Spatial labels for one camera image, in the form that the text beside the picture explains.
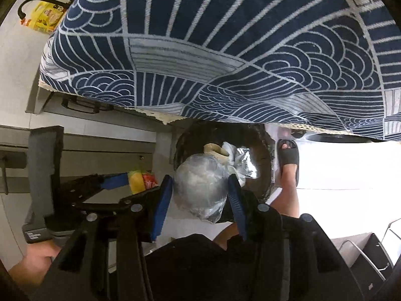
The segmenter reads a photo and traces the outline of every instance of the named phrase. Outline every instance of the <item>hand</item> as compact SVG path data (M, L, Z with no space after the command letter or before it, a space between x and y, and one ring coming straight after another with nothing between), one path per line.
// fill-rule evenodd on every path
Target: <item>hand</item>
M232 223L227 226L223 231L221 231L213 240L214 243L217 243L224 250L227 250L227 241L230 240L233 236L238 235L238 227L237 223Z
M52 240L28 244L27 254L9 270L9 275L25 293L31 294L43 281L51 265L51 258L60 252Z

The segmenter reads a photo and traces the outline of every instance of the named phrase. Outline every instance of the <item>aluminum foil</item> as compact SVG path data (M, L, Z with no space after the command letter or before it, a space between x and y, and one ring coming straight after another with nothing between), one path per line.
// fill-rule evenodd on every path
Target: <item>aluminum foil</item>
M235 155L235 168L239 174L245 177L257 179L259 177L259 171L252 161L251 150L246 147L237 148L237 154Z

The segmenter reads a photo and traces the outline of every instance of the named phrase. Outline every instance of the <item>clear plastic bag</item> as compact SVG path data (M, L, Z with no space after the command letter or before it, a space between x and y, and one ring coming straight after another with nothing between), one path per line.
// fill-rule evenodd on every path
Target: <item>clear plastic bag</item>
M236 147L227 141L223 142L222 149L228 153L228 172L235 173L238 182L243 187L245 178L257 179L259 171L256 167L254 157L251 155L251 149L246 147Z
M215 157L192 155L174 174L174 200L198 218L216 223L227 199L228 176Z

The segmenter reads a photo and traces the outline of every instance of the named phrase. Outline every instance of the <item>leg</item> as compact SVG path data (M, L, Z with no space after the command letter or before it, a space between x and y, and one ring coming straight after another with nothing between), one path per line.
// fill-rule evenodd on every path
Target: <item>leg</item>
M281 148L285 149L291 147L284 143ZM287 164L283 166L283 172L280 179L281 187L283 189L279 196L270 204L270 206L280 214L291 217L299 217L299 201L295 180L296 171L296 164Z
M224 250L227 250L227 241L230 240L233 236L238 235L237 223L232 223L227 226L223 231L221 231L213 240L214 243L217 243Z

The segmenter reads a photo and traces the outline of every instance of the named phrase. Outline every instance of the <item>trash bin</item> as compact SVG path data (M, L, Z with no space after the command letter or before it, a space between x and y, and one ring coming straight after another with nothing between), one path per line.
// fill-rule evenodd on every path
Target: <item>trash bin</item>
M194 122L177 141L174 170L189 156L203 153L206 143L222 145L227 141L236 147L251 149L255 165L260 173L257 179L246 179L243 189L252 191L264 202L273 186L273 160L275 142L265 131L263 124L224 123L199 120Z

